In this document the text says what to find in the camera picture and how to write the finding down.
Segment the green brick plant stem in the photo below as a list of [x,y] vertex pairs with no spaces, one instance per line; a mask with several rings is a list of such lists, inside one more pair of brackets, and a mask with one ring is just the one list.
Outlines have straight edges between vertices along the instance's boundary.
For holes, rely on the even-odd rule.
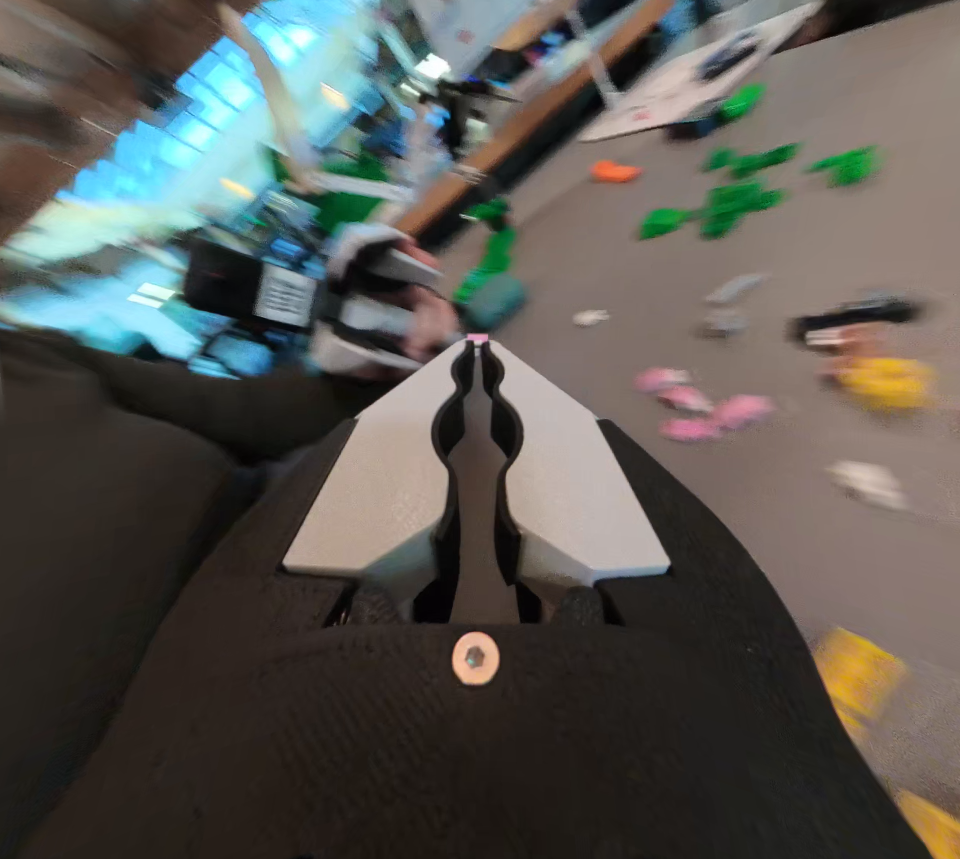
[[473,205],[461,217],[474,225],[484,226],[487,231],[479,261],[462,277],[452,294],[453,304],[464,308],[482,287],[510,270],[517,230],[511,205],[502,195]]

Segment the grey desk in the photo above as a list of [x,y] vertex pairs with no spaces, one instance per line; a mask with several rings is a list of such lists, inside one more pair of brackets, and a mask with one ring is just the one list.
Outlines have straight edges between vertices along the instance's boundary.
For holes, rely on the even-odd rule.
[[[603,418],[615,421],[720,517],[759,562],[815,649],[836,628],[902,660],[907,675],[854,737],[896,797],[914,793],[958,819],[958,1],[777,54],[759,108],[699,143],[662,133],[571,142],[511,193],[524,228],[515,273],[529,298],[498,340]],[[702,164],[719,147],[750,154],[802,143],[767,174],[786,202],[726,238],[694,224],[651,241],[651,210],[694,209],[725,181]],[[878,172],[831,188],[813,160],[876,145]],[[641,167],[597,183],[598,160]],[[733,305],[729,339],[698,337],[728,280],[768,274]],[[786,336],[791,320],[879,293],[925,304],[885,330],[888,351],[934,373],[931,405],[874,416],[826,388],[823,358]],[[603,309],[609,320],[571,318]],[[666,408],[634,388],[651,368],[687,371],[714,407],[770,397],[775,413],[719,440],[662,437]],[[826,468],[889,469],[911,511],[844,495]]]

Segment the grey bar brick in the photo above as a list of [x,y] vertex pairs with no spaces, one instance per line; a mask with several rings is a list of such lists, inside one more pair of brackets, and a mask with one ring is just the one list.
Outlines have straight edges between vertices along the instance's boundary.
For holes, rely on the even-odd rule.
[[716,308],[737,305],[738,301],[766,282],[768,278],[768,273],[759,272],[738,275],[714,289],[703,299],[703,303]]

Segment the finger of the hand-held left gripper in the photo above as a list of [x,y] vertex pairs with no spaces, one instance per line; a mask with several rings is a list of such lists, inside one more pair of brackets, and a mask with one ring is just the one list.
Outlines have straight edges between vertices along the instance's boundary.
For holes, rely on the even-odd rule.
[[348,223],[332,238],[333,291],[432,289],[442,279],[436,265],[412,252],[400,230],[377,223]]
[[330,375],[367,375],[378,371],[410,374],[423,367],[402,352],[361,344],[332,330],[315,330],[309,339],[309,361]]

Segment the black box blue trim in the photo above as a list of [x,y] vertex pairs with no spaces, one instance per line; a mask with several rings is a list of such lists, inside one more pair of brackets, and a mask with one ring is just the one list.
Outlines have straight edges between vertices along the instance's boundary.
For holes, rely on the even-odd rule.
[[669,123],[665,128],[665,135],[670,142],[693,142],[711,135],[721,125],[722,117],[717,111],[700,111]]
[[724,45],[714,49],[696,68],[695,80],[712,83],[747,61],[761,49],[763,37],[752,29],[732,37]]

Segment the wooden neighbouring desk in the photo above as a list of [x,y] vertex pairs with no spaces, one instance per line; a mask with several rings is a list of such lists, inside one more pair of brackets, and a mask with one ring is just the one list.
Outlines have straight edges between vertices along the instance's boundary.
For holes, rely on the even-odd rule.
[[606,105],[619,101],[610,79],[610,67],[647,37],[675,5],[676,0],[639,0],[616,14],[604,28],[568,43],[556,64],[560,77],[546,81],[519,104],[490,138],[454,167],[440,175],[405,213],[393,218],[399,231],[425,231],[467,191],[490,177],[589,82],[597,86]]

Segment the white instruction stand base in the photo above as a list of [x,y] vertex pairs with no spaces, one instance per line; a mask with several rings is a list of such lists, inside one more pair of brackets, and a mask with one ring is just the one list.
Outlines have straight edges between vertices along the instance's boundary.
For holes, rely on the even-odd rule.
[[[736,4],[679,37],[653,66],[622,90],[611,107],[576,135],[597,144],[665,128],[697,109],[733,95],[784,46],[824,0],[748,0]],[[754,52],[713,80],[699,78],[701,65],[736,39],[752,34]]]

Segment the person's left hand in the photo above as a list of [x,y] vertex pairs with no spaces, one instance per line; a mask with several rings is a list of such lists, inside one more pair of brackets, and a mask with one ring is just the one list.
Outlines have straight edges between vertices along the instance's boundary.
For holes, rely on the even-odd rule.
[[450,337],[461,332],[455,308],[433,287],[406,285],[391,299],[412,315],[400,343],[411,360],[421,364],[431,361],[449,347]]

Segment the group of green bricks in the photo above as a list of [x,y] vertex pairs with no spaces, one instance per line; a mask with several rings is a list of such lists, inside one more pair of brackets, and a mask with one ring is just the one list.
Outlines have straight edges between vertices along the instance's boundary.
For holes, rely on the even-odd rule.
[[[702,241],[726,238],[748,217],[787,201],[789,190],[769,185],[766,178],[770,172],[796,160],[803,149],[803,143],[775,145],[750,153],[730,146],[714,148],[702,162],[702,171],[722,172],[725,180],[708,188],[697,208],[661,207],[649,211],[638,225],[637,239],[660,239],[689,225],[697,228]],[[877,145],[858,145],[813,160],[803,172],[821,176],[830,188],[844,188],[870,180],[881,166]]]

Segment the black wedge brick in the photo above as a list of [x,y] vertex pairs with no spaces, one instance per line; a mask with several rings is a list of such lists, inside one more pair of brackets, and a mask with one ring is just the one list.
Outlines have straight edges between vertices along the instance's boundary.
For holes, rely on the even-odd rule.
[[925,311],[926,304],[923,302],[894,295],[881,295],[846,303],[822,313],[795,317],[786,327],[786,336],[803,345],[810,333],[853,325],[903,325],[918,319]]

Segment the person's torso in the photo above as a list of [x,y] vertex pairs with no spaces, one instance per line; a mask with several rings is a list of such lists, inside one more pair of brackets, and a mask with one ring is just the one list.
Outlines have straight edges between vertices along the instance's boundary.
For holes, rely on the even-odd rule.
[[2,857],[90,756],[164,615],[254,491],[123,411],[2,425]]

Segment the teal round pot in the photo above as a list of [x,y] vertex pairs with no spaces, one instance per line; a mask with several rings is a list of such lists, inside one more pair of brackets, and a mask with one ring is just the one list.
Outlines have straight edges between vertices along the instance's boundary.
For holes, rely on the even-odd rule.
[[467,333],[489,334],[508,322],[527,301],[527,289],[510,272],[465,280],[452,298]]

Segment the grey round brick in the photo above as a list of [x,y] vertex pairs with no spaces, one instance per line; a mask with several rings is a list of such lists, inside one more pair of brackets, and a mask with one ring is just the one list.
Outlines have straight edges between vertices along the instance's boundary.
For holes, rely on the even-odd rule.
[[728,340],[742,334],[748,326],[746,313],[733,306],[711,308],[695,329],[699,338]]

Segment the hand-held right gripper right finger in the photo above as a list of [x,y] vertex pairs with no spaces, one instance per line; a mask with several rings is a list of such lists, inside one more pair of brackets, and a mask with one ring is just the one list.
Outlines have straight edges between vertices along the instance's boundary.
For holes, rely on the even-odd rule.
[[521,621],[570,589],[665,575],[670,558],[587,407],[504,345],[482,345],[490,437],[503,454],[496,561]]

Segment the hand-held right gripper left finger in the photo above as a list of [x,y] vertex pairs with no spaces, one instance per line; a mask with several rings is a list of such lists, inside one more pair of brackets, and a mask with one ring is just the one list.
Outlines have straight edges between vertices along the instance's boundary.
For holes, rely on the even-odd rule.
[[465,433],[473,385],[474,343],[464,339],[364,409],[283,569],[374,584],[414,621],[449,621],[461,551],[450,455]]

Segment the pink flat brick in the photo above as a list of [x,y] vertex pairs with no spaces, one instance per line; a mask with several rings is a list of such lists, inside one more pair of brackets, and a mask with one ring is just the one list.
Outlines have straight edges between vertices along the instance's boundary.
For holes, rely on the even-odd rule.
[[722,432],[735,432],[774,415],[776,404],[770,397],[736,394],[719,402],[710,415],[710,422]]

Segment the green curved brick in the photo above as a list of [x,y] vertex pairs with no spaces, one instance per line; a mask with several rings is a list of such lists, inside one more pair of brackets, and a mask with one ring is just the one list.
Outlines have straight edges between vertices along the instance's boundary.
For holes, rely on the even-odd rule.
[[722,125],[731,124],[749,115],[763,100],[767,86],[752,82],[739,86],[724,97],[716,108],[716,119]]

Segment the yellow rounded brick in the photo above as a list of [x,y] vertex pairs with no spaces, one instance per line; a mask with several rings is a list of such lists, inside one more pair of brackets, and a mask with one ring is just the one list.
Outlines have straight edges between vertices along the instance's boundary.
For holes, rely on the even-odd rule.
[[879,720],[908,672],[904,661],[841,627],[821,638],[813,658],[834,711],[853,737]]

